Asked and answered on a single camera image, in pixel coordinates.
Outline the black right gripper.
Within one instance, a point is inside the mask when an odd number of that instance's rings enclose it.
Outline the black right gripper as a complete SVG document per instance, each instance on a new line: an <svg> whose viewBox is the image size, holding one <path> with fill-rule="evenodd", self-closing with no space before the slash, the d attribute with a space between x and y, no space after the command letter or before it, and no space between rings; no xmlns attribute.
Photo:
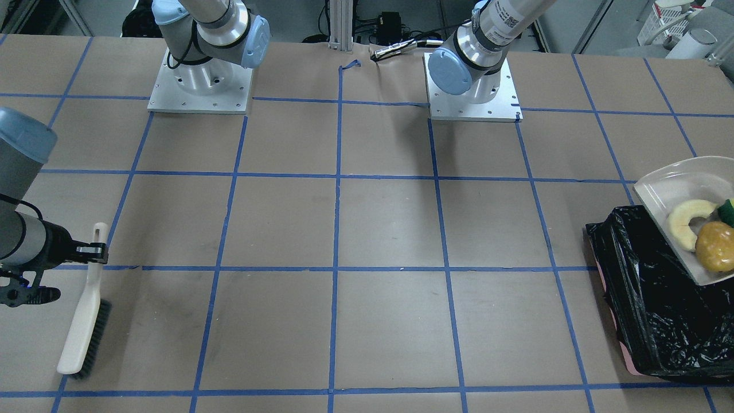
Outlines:
<svg viewBox="0 0 734 413"><path fill-rule="evenodd" d="M107 264L107 243L77 243L64 227L42 221L44 245L34 257L35 270L50 270L65 262Z"/></svg>

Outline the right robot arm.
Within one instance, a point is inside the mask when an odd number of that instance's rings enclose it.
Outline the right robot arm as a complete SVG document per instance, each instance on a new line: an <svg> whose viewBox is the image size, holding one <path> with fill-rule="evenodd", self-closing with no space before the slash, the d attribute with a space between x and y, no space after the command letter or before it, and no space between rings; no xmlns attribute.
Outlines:
<svg viewBox="0 0 734 413"><path fill-rule="evenodd" d="M242 1L154 1L155 24L168 47L150 95L154 112L244 112L252 71L272 39L270 24ZM2 107L2 269L47 270L65 262L107 262L107 237L71 238L42 214L17 206L48 161L57 134Z"/></svg>

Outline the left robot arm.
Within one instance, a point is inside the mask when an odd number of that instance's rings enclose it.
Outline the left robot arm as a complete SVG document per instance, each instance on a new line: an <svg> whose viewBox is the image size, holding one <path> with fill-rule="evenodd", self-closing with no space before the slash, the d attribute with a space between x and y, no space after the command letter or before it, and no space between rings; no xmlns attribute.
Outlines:
<svg viewBox="0 0 734 413"><path fill-rule="evenodd" d="M501 70L510 44L554 1L480 1L469 21L429 57L430 78L443 92L461 96L484 76Z"/></svg>

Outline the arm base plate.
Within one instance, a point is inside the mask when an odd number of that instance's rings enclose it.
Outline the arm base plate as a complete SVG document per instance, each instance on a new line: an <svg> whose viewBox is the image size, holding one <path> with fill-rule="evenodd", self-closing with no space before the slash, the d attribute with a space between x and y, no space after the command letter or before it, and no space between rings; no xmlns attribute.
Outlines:
<svg viewBox="0 0 734 413"><path fill-rule="evenodd" d="M433 120L519 122L524 119L512 79L509 60L491 76L482 76L472 89L453 96L442 91L431 78L430 53L424 54L425 86Z"/></svg>
<svg viewBox="0 0 734 413"><path fill-rule="evenodd" d="M150 93L150 112L245 115L252 95L254 70L212 59L176 69L167 49Z"/></svg>

